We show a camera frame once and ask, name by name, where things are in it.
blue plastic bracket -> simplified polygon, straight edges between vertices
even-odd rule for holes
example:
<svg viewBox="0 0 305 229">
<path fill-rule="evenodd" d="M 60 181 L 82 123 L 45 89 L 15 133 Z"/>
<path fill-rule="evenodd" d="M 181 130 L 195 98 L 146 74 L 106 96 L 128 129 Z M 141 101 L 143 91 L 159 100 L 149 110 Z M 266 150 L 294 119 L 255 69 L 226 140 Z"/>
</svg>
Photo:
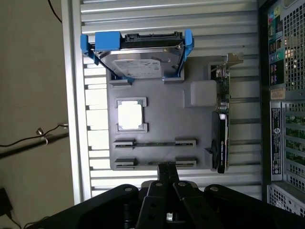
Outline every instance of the blue plastic bracket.
<svg viewBox="0 0 305 229">
<path fill-rule="evenodd" d="M 183 60 L 186 61 L 186 57 L 191 53 L 194 49 L 194 38 L 191 30 L 186 30 L 185 32 L 185 51 Z"/>
<path fill-rule="evenodd" d="M 119 31 L 96 32 L 95 33 L 95 50 L 96 51 L 113 51 L 120 50 L 121 33 Z"/>
<path fill-rule="evenodd" d="M 89 43 L 88 35 L 82 34 L 81 35 L 81 52 L 83 55 L 88 56 L 89 58 L 93 59 L 96 65 L 99 65 L 99 58 L 94 54 L 91 50 L 92 46 Z"/>
</svg>

silver metal frame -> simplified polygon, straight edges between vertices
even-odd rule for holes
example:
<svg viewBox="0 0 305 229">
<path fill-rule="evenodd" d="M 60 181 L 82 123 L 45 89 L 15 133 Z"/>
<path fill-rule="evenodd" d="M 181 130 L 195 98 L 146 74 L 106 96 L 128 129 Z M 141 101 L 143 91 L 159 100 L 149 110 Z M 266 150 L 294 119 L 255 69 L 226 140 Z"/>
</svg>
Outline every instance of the silver metal frame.
<svg viewBox="0 0 305 229">
<path fill-rule="evenodd" d="M 85 104 L 83 62 L 80 45 L 81 8 L 79 0 L 62 0 L 62 29 L 66 66 L 66 85 L 68 100 L 69 134 L 71 148 L 71 167 L 73 179 L 74 204 L 91 198 L 90 167 L 84 106 Z"/>
</svg>

hard drive label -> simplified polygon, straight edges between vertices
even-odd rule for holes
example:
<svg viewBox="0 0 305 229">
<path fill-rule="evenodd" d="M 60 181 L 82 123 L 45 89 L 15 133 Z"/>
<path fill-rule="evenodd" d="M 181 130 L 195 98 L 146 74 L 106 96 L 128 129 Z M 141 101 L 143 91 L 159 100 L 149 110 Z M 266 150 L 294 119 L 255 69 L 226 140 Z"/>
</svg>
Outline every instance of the hard drive label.
<svg viewBox="0 0 305 229">
<path fill-rule="evenodd" d="M 134 79 L 162 77 L 158 60 L 115 60 L 113 63 L 127 77 Z"/>
</svg>

perforated metal panel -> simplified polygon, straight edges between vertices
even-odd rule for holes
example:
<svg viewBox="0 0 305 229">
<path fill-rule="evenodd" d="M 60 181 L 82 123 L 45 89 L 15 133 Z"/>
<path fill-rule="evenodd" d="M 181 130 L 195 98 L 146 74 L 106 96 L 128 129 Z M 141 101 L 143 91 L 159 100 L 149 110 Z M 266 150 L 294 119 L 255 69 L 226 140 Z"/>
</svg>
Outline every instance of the perforated metal panel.
<svg viewBox="0 0 305 229">
<path fill-rule="evenodd" d="M 305 103 L 283 103 L 287 182 L 305 191 Z"/>
<path fill-rule="evenodd" d="M 304 204 L 275 184 L 269 186 L 268 202 L 278 208 L 305 217 Z"/>
<path fill-rule="evenodd" d="M 81 33 L 94 42 L 96 31 L 172 33 L 191 29 L 195 49 L 191 57 L 225 56 L 243 52 L 244 63 L 231 69 L 231 159 L 226 174 L 207 170 L 180 170 L 181 179 L 203 189 L 223 184 L 261 198 L 261 127 L 256 0 L 62 0 L 64 21 L 69 125 L 75 202 L 114 186 L 156 179 L 156 171 L 111 171 L 107 126 L 106 70 L 83 58 Z"/>
<path fill-rule="evenodd" d="M 305 4 L 284 17 L 286 90 L 305 89 Z"/>
</svg>

label sticker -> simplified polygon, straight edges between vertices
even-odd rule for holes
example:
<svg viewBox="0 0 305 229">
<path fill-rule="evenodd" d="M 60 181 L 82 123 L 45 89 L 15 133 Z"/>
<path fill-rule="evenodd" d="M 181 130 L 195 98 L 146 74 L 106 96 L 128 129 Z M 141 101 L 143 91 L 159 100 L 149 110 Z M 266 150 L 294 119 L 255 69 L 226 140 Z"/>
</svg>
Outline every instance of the label sticker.
<svg viewBox="0 0 305 229">
<path fill-rule="evenodd" d="M 286 89 L 283 87 L 272 89 L 270 91 L 270 98 L 271 98 L 271 100 L 285 99 L 285 92 L 286 92 Z"/>
<path fill-rule="evenodd" d="M 271 108 L 271 163 L 272 175 L 282 173 L 281 109 Z"/>
<path fill-rule="evenodd" d="M 160 61 L 115 60 L 113 64 L 126 76 L 134 79 L 161 78 Z"/>
</svg>

